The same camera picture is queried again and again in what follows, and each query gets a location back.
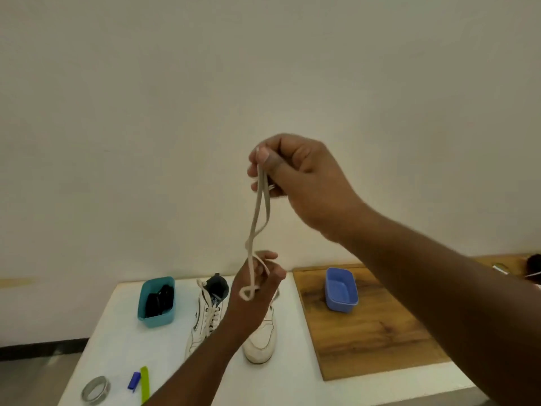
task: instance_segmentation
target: wooden cutting board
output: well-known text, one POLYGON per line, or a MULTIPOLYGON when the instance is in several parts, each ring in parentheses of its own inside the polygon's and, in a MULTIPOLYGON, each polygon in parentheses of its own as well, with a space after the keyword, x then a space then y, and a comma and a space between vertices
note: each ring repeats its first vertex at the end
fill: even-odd
MULTIPOLYGON (((476 258, 491 266, 506 265, 522 274, 524 256, 476 258)), ((296 268, 308 330, 324 381, 449 361, 434 338, 362 264, 296 268), (350 270, 359 304, 350 314, 329 310, 325 303, 325 271, 329 266, 350 270)))

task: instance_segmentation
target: shoelace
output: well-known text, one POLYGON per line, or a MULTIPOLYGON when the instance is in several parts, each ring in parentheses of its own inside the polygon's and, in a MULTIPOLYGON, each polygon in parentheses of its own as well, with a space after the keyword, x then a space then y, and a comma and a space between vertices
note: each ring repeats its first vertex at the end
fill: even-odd
MULTIPOLYGON (((252 219, 252 226, 250 228, 250 235, 245 243, 246 251, 248 252, 248 270, 250 272, 250 285, 240 288, 240 297, 244 300, 254 299, 255 291, 259 289, 259 286, 255 284, 255 269, 254 262, 252 258, 255 258, 259 261, 263 268, 267 272, 267 275, 270 275, 271 272, 265 262, 254 253, 254 238, 257 237, 269 223, 269 218, 271 217, 271 195, 269 190, 272 189, 272 186, 269 186, 267 172, 263 171, 261 166, 258 164, 258 195, 255 200, 255 212, 252 219), (266 220, 261 228, 256 230, 258 225, 259 211, 261 209, 261 198, 265 198, 265 211, 266 211, 266 220)), ((277 291, 274 295, 273 301, 280 296, 280 291, 277 291)))
POLYGON ((218 318, 220 314, 220 308, 217 306, 214 306, 212 304, 212 299, 210 297, 210 293, 205 289, 206 282, 201 281, 200 279, 197 280, 198 286, 201 288, 201 291, 203 291, 203 296, 205 297, 205 300, 208 304, 208 312, 206 311, 203 316, 207 317, 207 320, 205 321, 205 326, 203 327, 203 331, 205 332, 204 336, 208 337, 211 332, 213 332, 214 329, 216 329, 216 323, 218 322, 218 318))

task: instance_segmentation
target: blue plastic container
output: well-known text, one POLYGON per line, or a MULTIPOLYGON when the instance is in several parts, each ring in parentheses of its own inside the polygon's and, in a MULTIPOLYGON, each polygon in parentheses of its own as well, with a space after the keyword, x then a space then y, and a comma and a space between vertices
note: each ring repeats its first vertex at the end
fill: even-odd
POLYGON ((157 327, 167 325, 172 322, 175 317, 175 304, 176 304, 176 291, 175 291, 175 280, 170 277, 156 278, 147 280, 141 287, 141 294, 139 295, 139 307, 137 310, 137 317, 142 321, 147 327, 157 327), (169 285, 174 291, 172 299, 172 308, 165 312, 164 314, 158 316, 152 316, 150 318, 145 318, 145 306, 147 304, 147 298, 150 293, 158 293, 159 290, 164 285, 169 285))
POLYGON ((325 275, 325 300, 330 310, 350 313, 359 303, 353 273, 346 269, 328 268, 325 275))

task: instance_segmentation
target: baseboard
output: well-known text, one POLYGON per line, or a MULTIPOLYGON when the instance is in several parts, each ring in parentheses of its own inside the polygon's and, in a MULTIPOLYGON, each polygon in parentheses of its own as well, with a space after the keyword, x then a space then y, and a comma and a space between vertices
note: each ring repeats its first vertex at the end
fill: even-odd
POLYGON ((0 348, 0 362, 16 361, 53 355, 69 355, 81 353, 87 345, 88 338, 70 339, 68 341, 30 343, 0 348))

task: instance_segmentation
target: white table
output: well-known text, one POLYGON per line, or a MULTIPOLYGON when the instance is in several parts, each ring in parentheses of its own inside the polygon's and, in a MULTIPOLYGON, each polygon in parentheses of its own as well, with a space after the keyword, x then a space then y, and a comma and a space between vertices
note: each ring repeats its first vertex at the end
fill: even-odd
MULTIPOLYGON (((233 278, 226 279, 231 283, 233 278)), ((102 405, 137 406, 140 388, 134 394, 127 389, 134 371, 148 367, 153 393, 182 364, 200 291, 195 279, 176 281, 175 319, 153 329, 137 318, 141 285, 121 283, 116 287, 59 406, 82 404, 82 388, 100 375, 111 382, 102 405)), ((473 386, 452 362, 324 382, 293 274, 288 273, 280 292, 275 303, 278 338, 273 357, 264 365, 253 365, 239 350, 227 367, 213 405, 369 406, 473 386)))

